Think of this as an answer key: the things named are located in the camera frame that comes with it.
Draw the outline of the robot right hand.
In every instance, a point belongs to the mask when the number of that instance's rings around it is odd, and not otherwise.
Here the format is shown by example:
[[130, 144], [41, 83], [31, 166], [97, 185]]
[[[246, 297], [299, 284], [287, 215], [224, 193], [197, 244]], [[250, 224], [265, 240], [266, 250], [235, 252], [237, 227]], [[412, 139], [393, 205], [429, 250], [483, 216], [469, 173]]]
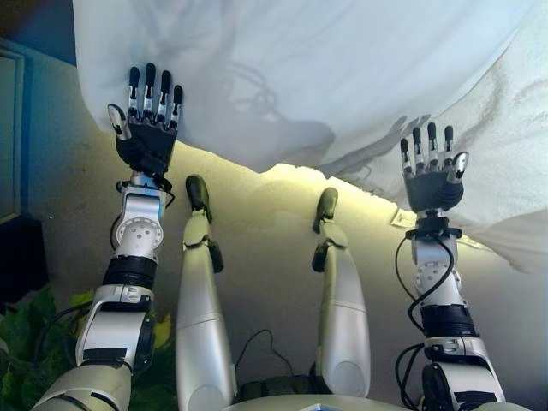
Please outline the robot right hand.
[[448, 211], [462, 199], [462, 178], [468, 166], [469, 153], [454, 153], [453, 128], [444, 129], [444, 144], [438, 145], [437, 128], [427, 124], [427, 145], [422, 144], [421, 129], [412, 130], [412, 141], [400, 141], [402, 176], [411, 210]]

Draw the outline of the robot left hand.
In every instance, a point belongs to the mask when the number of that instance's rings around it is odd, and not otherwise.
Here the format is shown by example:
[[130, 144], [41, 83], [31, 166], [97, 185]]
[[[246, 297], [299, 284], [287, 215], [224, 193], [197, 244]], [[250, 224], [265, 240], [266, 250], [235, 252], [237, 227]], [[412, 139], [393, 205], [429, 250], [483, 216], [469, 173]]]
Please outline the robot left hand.
[[158, 99], [155, 99], [156, 66], [145, 67], [144, 93], [139, 94], [140, 70], [129, 71], [128, 109], [107, 105], [116, 135], [120, 159], [137, 172], [161, 180], [167, 173], [183, 112], [184, 91], [171, 85], [171, 73], [161, 74]]

